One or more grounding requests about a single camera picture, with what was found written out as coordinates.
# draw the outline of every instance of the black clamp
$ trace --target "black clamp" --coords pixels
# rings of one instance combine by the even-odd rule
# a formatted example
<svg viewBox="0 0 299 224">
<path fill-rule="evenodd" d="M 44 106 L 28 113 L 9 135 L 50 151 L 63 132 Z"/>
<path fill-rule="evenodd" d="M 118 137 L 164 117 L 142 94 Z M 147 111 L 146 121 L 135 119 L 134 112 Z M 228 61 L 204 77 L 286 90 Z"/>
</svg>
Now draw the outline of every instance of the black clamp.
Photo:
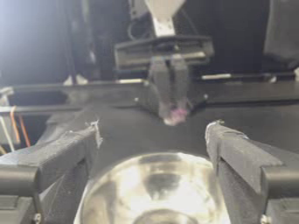
<svg viewBox="0 0 299 224">
<path fill-rule="evenodd" d="M 72 223 L 102 139 L 95 123 L 0 158 L 0 221 Z"/>
<path fill-rule="evenodd" d="M 299 155 L 214 122 L 206 133 L 232 224 L 299 223 Z"/>
</svg>

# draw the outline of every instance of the shiny metal bowl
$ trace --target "shiny metal bowl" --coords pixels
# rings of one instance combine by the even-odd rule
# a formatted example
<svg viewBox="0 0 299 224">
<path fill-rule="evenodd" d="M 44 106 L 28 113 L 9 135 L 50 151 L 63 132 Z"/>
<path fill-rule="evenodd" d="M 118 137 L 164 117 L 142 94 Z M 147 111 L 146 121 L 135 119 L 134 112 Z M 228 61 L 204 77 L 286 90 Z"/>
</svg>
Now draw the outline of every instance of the shiny metal bowl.
<svg viewBox="0 0 299 224">
<path fill-rule="evenodd" d="M 182 153 L 134 157 L 91 184 L 82 224 L 230 223 L 211 162 Z"/>
</svg>

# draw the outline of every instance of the red wire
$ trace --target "red wire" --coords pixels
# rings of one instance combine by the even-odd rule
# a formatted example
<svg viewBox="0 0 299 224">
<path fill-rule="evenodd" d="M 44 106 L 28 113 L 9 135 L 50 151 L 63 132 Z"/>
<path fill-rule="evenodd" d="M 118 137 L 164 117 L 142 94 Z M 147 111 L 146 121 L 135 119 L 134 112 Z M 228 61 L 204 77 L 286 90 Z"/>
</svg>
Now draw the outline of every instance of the red wire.
<svg viewBox="0 0 299 224">
<path fill-rule="evenodd" d="M 12 110 L 11 110 L 11 120 L 12 120 L 12 125 L 13 125 L 15 139 L 16 139 L 16 142 L 20 143 L 20 142 L 21 142 L 21 138 L 20 138 L 19 129 L 17 129 L 17 127 L 16 127 L 16 121 L 15 121 L 15 109 L 16 109 L 16 106 L 13 106 L 13 108 L 12 108 Z"/>
<path fill-rule="evenodd" d="M 25 145 L 27 145 L 27 147 L 31 147 L 32 144 L 31 144 L 31 139 L 28 137 L 28 133 L 27 133 L 25 126 L 24 126 L 24 118 L 20 115 L 19 115 L 19 119 L 20 119 L 20 124 L 21 124 L 21 129 L 23 129 L 23 137 L 24 137 Z"/>
</svg>

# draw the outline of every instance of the pink object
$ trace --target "pink object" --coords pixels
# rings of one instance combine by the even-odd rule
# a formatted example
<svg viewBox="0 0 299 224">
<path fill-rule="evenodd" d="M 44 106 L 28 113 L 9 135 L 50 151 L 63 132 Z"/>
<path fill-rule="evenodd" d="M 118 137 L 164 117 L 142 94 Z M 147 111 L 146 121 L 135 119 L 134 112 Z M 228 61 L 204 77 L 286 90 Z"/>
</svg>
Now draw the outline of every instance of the pink object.
<svg viewBox="0 0 299 224">
<path fill-rule="evenodd" d="M 171 117 L 164 119 L 164 123 L 170 126 L 175 126 L 179 123 L 184 123 L 187 119 L 188 111 L 186 109 L 178 108 L 172 110 Z"/>
</svg>

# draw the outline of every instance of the cable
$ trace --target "cable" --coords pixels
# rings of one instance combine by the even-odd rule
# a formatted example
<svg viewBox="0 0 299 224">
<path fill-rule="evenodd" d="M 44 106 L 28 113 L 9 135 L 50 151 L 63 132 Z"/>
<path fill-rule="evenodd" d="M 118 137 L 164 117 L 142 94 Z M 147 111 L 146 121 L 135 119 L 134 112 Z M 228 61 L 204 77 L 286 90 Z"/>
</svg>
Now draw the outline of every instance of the cable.
<svg viewBox="0 0 299 224">
<path fill-rule="evenodd" d="M 27 133 L 25 126 L 24 126 L 24 118 L 20 115 L 19 115 L 19 119 L 20 119 L 20 124 L 21 124 L 21 129 L 23 129 L 23 137 L 24 137 L 25 145 L 27 145 L 27 147 L 31 147 L 32 144 L 31 144 L 31 139 L 28 137 L 28 133 Z"/>
<path fill-rule="evenodd" d="M 182 14 L 183 14 L 184 18 L 186 18 L 187 21 L 188 21 L 188 24 L 190 24 L 190 26 L 191 26 L 191 30 L 192 30 L 194 34 L 195 34 L 195 35 L 199 35 L 200 33 L 199 33 L 199 31 L 198 31 L 198 28 L 196 28 L 196 26 L 195 26 L 195 24 L 194 24 L 194 22 L 192 22 L 192 19 L 191 19 L 190 15 L 188 15 L 188 13 L 186 12 L 184 9 L 182 9 Z"/>
<path fill-rule="evenodd" d="M 5 119 L 1 116 L 0 116 L 0 122 L 1 122 L 1 125 L 3 125 L 4 135 L 5 135 L 5 138 L 7 138 L 7 142 L 9 144 L 11 151 L 15 151 L 15 144 L 13 144 L 12 138 L 8 134 L 7 127 L 5 127 Z"/>
<path fill-rule="evenodd" d="M 16 121 L 15 121 L 15 109 L 16 109 L 16 106 L 13 106 L 13 108 L 12 108 L 12 110 L 11 110 L 11 120 L 12 120 L 12 125 L 13 125 L 15 139 L 16 139 L 16 142 L 20 143 L 20 142 L 21 142 L 21 138 L 20 138 L 19 129 L 17 129 L 17 127 L 16 127 Z"/>
<path fill-rule="evenodd" d="M 5 148 L 3 147 L 3 145 L 0 145 L 0 153 L 4 155 L 4 154 L 7 154 L 7 152 L 5 152 Z"/>
</svg>

